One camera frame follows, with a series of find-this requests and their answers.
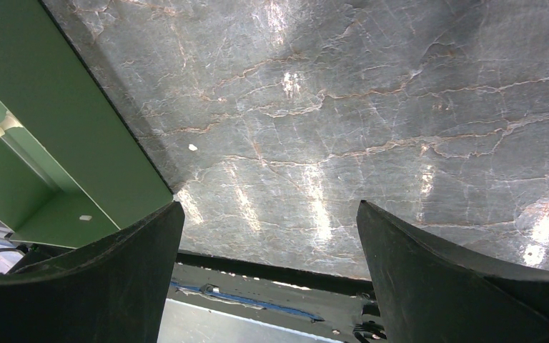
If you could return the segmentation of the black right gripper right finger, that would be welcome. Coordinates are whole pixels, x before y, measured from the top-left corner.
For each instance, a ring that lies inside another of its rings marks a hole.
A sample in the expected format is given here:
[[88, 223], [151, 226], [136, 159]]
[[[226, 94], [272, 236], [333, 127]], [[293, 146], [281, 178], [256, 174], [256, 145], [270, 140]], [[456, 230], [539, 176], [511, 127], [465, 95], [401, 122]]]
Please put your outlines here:
[[549, 271], [475, 252], [361, 201], [357, 228], [389, 342], [549, 342]]

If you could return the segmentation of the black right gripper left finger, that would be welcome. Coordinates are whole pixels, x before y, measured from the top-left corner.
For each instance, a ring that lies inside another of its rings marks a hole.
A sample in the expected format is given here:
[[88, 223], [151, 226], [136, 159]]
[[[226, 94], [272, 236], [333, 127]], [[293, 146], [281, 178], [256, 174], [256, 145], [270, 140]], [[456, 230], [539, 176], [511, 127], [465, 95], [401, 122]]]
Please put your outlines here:
[[0, 342], [155, 342], [185, 214], [145, 222], [0, 274]]

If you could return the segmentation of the green plastic tray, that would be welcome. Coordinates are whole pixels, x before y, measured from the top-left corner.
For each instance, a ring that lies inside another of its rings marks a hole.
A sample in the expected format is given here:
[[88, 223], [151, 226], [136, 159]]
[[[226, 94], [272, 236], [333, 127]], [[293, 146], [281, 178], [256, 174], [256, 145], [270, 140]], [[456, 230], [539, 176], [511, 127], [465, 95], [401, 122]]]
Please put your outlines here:
[[76, 248], [173, 200], [39, 1], [0, 1], [0, 222], [14, 242]]

